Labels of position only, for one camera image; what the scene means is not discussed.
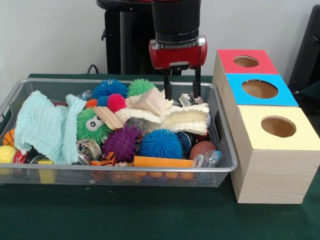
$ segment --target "circular hole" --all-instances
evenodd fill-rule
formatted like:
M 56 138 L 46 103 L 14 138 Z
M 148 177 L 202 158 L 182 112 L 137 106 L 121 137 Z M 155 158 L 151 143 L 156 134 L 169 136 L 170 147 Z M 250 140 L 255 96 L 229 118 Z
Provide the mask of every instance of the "circular hole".
M 280 138 L 288 138 L 297 131 L 296 125 L 281 116 L 268 116 L 261 122 L 261 127 L 269 134 L 278 136 Z
M 259 65 L 258 60 L 252 56 L 237 56 L 233 59 L 233 62 L 244 68 L 253 68 Z
M 271 99 L 277 96 L 278 89 L 269 82 L 251 79 L 242 83 L 243 90 L 250 96 L 259 99 Z

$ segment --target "white wall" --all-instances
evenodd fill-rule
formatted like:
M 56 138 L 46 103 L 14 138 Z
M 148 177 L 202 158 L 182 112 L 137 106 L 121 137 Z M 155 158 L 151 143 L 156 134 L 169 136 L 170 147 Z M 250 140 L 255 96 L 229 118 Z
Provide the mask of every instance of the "white wall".
M 217 49 L 265 49 L 289 80 L 312 7 L 319 0 L 202 0 L 208 39 L 203 75 Z M 107 72 L 104 10 L 95 0 L 0 0 L 0 102 L 29 73 Z

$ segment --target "light blue cloth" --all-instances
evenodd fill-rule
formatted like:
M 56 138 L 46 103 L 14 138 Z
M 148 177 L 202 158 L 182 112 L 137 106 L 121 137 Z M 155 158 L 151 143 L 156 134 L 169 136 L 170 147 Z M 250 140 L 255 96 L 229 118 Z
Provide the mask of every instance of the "light blue cloth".
M 41 92 L 33 92 L 17 116 L 15 147 L 25 152 L 33 146 L 54 164 L 76 163 L 77 115 L 86 102 L 71 94 L 65 99 L 68 107 L 54 106 Z

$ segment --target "metal basket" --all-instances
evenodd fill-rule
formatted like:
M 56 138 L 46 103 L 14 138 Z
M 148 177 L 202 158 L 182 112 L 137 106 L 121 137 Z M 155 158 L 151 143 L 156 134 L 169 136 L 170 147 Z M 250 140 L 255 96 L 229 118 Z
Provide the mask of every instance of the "metal basket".
M 18 112 L 33 91 L 49 99 L 65 101 L 68 94 L 93 90 L 100 80 L 27 78 L 18 82 L 0 107 L 0 136 L 15 127 Z M 159 90 L 162 82 L 153 82 Z M 192 92 L 192 83 L 172 82 L 173 99 Z M 201 84 L 201 96 L 210 108 L 209 133 L 222 159 L 215 168 L 114 167 L 84 165 L 0 164 L 0 183 L 55 185 L 123 185 L 218 187 L 227 174 L 238 166 L 237 154 L 216 87 Z

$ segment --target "stacked boxes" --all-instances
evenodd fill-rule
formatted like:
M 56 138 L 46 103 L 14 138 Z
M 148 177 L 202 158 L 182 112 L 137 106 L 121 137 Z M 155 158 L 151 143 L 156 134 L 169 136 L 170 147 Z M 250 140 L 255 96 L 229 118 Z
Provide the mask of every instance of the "stacked boxes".
M 238 154 L 231 173 L 238 203 L 302 203 L 320 139 L 266 52 L 218 50 L 212 82 Z

